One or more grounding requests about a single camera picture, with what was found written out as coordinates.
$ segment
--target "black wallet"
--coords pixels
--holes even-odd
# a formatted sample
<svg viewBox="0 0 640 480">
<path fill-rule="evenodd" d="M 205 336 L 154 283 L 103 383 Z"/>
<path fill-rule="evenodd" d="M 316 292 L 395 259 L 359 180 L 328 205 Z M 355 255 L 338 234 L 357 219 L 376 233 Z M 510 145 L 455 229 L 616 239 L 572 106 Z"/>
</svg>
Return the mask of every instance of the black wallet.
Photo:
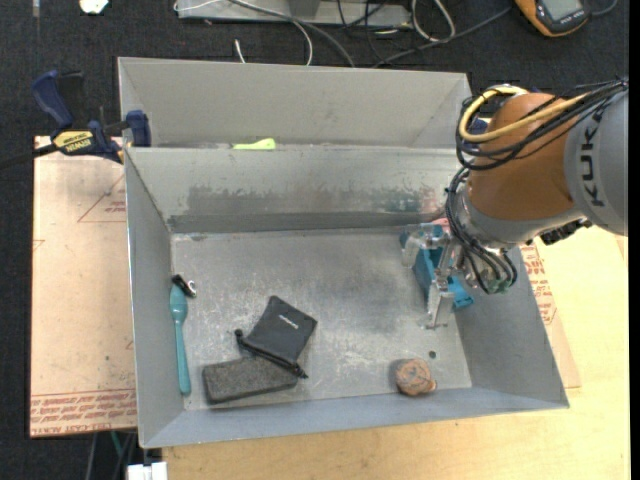
<svg viewBox="0 0 640 480">
<path fill-rule="evenodd" d="M 275 295 L 248 336 L 235 331 L 238 345 L 282 366 L 301 378 L 307 374 L 298 364 L 318 322 Z"/>
</svg>

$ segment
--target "small stone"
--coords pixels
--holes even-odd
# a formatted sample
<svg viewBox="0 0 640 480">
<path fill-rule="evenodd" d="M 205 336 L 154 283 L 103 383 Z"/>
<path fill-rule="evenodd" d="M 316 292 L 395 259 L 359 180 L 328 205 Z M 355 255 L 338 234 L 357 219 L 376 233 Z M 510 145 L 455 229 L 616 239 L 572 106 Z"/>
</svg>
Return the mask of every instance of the small stone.
<svg viewBox="0 0 640 480">
<path fill-rule="evenodd" d="M 401 393 L 418 396 L 436 389 L 429 365 L 424 359 L 413 358 L 401 361 L 395 369 L 396 385 Z"/>
</svg>

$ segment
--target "bin floor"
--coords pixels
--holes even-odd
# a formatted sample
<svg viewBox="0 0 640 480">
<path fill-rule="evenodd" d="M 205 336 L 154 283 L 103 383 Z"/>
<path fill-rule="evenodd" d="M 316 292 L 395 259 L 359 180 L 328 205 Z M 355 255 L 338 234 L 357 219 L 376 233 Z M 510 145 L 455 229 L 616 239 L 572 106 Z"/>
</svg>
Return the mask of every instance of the bin floor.
<svg viewBox="0 0 640 480">
<path fill-rule="evenodd" d="M 299 360 L 309 378 L 212 408 L 391 393 L 390 366 L 409 357 L 429 362 L 438 389 L 471 387 L 455 318 L 425 327 L 426 301 L 401 264 L 400 231 L 173 235 L 173 271 L 198 290 L 184 324 L 193 386 L 185 409 L 209 407 L 203 367 L 240 357 L 234 330 L 249 333 L 271 295 L 318 321 Z"/>
</svg>

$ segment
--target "gray metal bin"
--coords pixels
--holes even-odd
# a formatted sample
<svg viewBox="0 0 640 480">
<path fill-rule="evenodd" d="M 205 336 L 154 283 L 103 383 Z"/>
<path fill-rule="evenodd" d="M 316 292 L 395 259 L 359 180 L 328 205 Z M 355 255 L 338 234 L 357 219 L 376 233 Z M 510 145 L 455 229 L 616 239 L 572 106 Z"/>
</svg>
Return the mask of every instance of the gray metal bin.
<svg viewBox="0 0 640 480">
<path fill-rule="evenodd" d="M 134 346 L 143 447 L 566 407 L 518 253 L 507 294 L 472 291 L 446 326 L 402 266 L 405 225 L 438 216 L 457 170 L 464 75 L 119 60 L 123 115 L 153 147 L 126 149 Z M 271 151 L 231 144 L 272 137 Z M 170 277 L 193 279 L 178 390 Z M 210 406 L 201 371 L 240 357 L 277 295 L 318 326 L 290 390 Z M 438 389 L 397 393 L 389 366 L 428 358 Z"/>
</svg>

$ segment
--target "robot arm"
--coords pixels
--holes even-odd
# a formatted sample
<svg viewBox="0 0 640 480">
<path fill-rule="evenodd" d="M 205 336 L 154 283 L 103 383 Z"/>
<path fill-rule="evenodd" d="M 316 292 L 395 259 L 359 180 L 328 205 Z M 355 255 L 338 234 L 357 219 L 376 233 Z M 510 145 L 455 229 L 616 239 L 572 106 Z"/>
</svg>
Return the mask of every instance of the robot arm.
<svg viewBox="0 0 640 480">
<path fill-rule="evenodd" d="M 541 108 L 566 103 L 542 93 L 509 98 L 490 121 L 484 134 L 490 138 L 475 143 L 483 154 L 473 163 L 463 160 L 469 176 L 455 213 L 468 232 L 487 247 L 507 248 L 576 221 L 626 235 L 628 86 L 616 84 L 610 92 L 588 108 L 582 108 L 589 105 L 584 98 L 578 100 L 575 115 L 567 115 L 572 105 L 566 105 L 555 118 L 491 135 Z M 510 151 L 484 156 L 514 145 L 516 154 L 506 161 Z"/>
<path fill-rule="evenodd" d="M 505 101 L 477 133 L 478 109 L 494 97 Z M 451 307 L 453 274 L 486 293 L 504 292 L 517 279 L 507 255 L 513 247 L 538 236 L 553 243 L 591 224 L 627 234 L 628 106 L 628 79 L 566 99 L 498 86 L 464 105 L 456 137 L 462 167 L 445 204 L 449 231 L 424 224 L 408 230 L 403 245 L 406 266 L 420 250 L 442 251 L 428 295 L 434 325 Z"/>
</svg>

